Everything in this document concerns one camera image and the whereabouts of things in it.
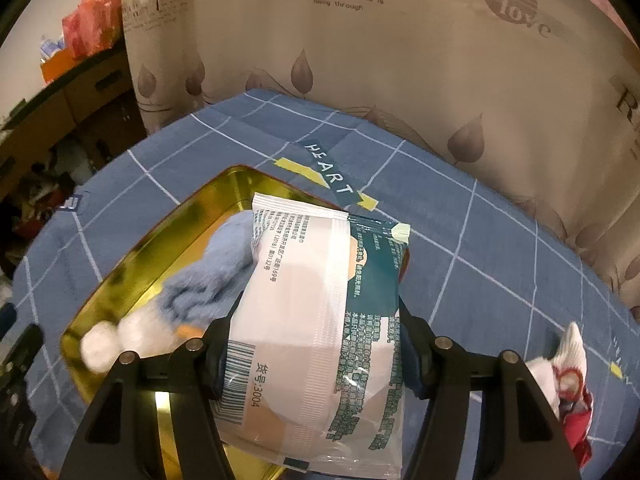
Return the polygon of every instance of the yellow stripe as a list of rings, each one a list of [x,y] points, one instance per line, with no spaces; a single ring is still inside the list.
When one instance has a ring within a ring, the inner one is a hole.
[[[620,367],[617,364],[611,363],[609,365],[609,369],[611,370],[611,373],[614,374],[617,378],[619,378],[619,379],[623,379],[624,378],[624,374],[622,373],[622,370],[620,369]]]
[[[320,186],[329,187],[320,173],[318,173],[316,170],[312,170],[307,166],[298,164],[293,160],[289,160],[288,158],[279,158],[274,162],[274,164],[279,168],[282,168],[283,170],[292,171],[293,173],[297,173],[304,177],[307,177],[310,181],[315,182]],[[378,205],[378,201],[375,198],[372,198],[369,195],[365,195],[364,193],[360,193],[360,198],[362,200],[358,202],[358,205],[368,211],[373,211]]]

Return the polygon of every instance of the barcode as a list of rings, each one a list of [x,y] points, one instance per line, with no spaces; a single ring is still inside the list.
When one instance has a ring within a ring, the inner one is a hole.
[[[244,400],[249,387],[255,345],[229,341],[226,346],[225,386],[222,398],[212,402],[213,415],[232,424],[242,424]]]

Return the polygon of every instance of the white wall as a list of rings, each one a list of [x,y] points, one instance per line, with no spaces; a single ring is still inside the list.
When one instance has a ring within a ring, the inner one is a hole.
[[[0,46],[0,117],[44,88],[40,71],[40,38],[56,40],[62,33],[62,18],[80,0],[31,0]]]

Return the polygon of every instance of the blue fabric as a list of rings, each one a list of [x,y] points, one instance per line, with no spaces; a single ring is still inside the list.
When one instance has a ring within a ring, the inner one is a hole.
[[[252,262],[253,231],[252,211],[233,215],[211,235],[201,259],[164,281],[156,305],[173,326],[188,323],[206,328],[231,308],[236,298],[230,295],[239,288],[237,296],[251,276],[251,269],[245,267]]]
[[[411,259],[400,291],[434,332],[469,350],[513,348],[531,359],[550,356],[562,327],[578,322],[595,396],[594,457],[582,474],[599,478],[640,407],[638,330],[619,299],[552,234],[468,174],[367,121],[263,89],[187,116],[114,160],[78,190],[79,211],[56,213],[18,266],[12,334],[36,320],[46,335],[28,373],[38,459],[59,469],[81,420],[82,402],[58,342],[103,277],[177,203],[234,164],[335,203],[329,189],[274,165],[286,157],[310,166],[311,155],[295,143],[305,136],[320,141],[350,182],[379,201],[370,212],[357,205],[348,211],[411,224]],[[627,381],[610,372],[617,359]],[[460,479],[473,469],[479,408],[472,396]],[[406,396],[405,463],[425,409],[425,402]]]

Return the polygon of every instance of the red plastic bag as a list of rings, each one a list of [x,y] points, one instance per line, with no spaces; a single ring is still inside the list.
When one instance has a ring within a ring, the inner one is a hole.
[[[121,0],[81,0],[62,19],[62,32],[74,59],[111,48],[122,33]]]

